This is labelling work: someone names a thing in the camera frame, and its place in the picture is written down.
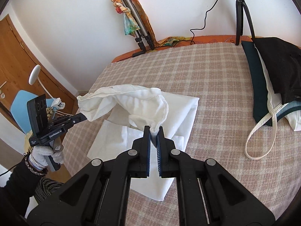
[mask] white wall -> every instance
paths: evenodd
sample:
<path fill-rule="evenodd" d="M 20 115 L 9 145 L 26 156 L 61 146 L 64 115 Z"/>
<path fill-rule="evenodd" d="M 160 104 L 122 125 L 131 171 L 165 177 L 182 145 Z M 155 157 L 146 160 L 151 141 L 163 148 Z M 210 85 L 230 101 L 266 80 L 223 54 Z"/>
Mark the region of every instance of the white wall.
<path fill-rule="evenodd" d="M 6 172 L 7 169 L 0 165 L 0 174 Z M 0 187 L 4 187 L 6 185 L 7 180 L 9 179 L 11 172 L 8 172 L 5 175 L 0 176 Z"/>
<path fill-rule="evenodd" d="M 140 0 L 157 40 L 191 36 L 215 0 Z M 246 0 L 257 36 L 301 46 L 301 15 L 292 0 Z M 11 0 L 24 30 L 47 61 L 77 90 L 87 90 L 111 60 L 136 49 L 110 0 Z M 219 0 L 196 35 L 235 34 L 235 0 Z M 245 22 L 245 35 L 250 35 Z"/>
<path fill-rule="evenodd" d="M 19 19 L 16 16 L 16 13 L 11 5 L 11 1 L 7 4 L 3 10 L 0 20 L 2 20 L 7 14 L 9 14 L 17 32 L 21 36 L 22 40 L 39 60 L 39 62 L 54 76 L 69 92 L 73 95 L 77 93 L 77 90 L 53 67 L 53 65 L 44 57 L 44 55 L 39 51 L 36 45 L 32 42 L 23 26 L 21 25 Z"/>

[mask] door handle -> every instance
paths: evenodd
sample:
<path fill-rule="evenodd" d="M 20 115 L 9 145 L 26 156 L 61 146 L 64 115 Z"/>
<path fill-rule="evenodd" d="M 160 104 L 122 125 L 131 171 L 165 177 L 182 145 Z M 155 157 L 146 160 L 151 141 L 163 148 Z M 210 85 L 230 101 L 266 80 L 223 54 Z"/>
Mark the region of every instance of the door handle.
<path fill-rule="evenodd" d="M 1 94 L 1 88 L 4 86 L 4 84 L 6 83 L 7 81 L 5 81 L 1 86 L 0 86 L 0 94 Z"/>

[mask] screw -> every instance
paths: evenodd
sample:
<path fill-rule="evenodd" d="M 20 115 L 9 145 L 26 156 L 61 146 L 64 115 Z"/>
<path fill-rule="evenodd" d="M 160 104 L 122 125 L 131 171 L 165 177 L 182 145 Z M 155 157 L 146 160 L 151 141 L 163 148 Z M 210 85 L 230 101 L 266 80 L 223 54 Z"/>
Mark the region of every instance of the screw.
<path fill-rule="evenodd" d="M 179 154 L 181 153 L 181 151 L 179 151 L 178 149 L 173 149 L 173 150 L 171 151 L 171 153 L 172 153 L 173 155 L 179 155 Z"/>
<path fill-rule="evenodd" d="M 213 160 L 213 159 L 208 159 L 207 164 L 210 165 L 210 166 L 214 166 L 216 164 L 216 161 Z"/>
<path fill-rule="evenodd" d="M 137 152 L 137 150 L 135 150 L 135 149 L 131 149 L 131 150 L 129 150 L 128 151 L 128 154 L 130 155 L 130 156 L 134 156 L 134 155 L 136 155 L 138 152 Z"/>
<path fill-rule="evenodd" d="M 92 162 L 91 162 L 92 166 L 94 167 L 97 167 L 101 164 L 101 160 L 100 159 L 94 159 Z"/>

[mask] white glove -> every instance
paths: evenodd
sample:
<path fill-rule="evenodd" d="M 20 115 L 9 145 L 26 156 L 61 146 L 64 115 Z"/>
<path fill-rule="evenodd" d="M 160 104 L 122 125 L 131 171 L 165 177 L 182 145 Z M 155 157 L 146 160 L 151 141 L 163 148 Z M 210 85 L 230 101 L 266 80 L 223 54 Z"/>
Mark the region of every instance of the white glove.
<path fill-rule="evenodd" d="M 56 150 L 63 150 L 63 145 L 57 146 Z M 55 153 L 51 147 L 41 145 L 37 145 L 33 148 L 33 151 L 29 156 L 29 161 L 36 169 L 43 170 L 48 166 L 44 155 L 51 155 L 54 162 L 56 163 L 63 164 L 65 161 L 64 154 L 62 151 Z"/>

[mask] dark green fabric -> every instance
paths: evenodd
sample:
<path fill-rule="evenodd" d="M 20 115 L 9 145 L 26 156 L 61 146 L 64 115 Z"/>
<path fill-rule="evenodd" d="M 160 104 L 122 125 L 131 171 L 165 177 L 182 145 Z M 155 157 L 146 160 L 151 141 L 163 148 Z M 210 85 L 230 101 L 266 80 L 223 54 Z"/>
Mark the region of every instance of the dark green fabric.
<path fill-rule="evenodd" d="M 242 41 L 241 45 L 248 60 L 253 85 L 253 117 L 258 123 L 268 113 L 268 90 L 261 65 L 261 61 L 253 42 Z M 272 126 L 270 119 L 266 125 Z"/>

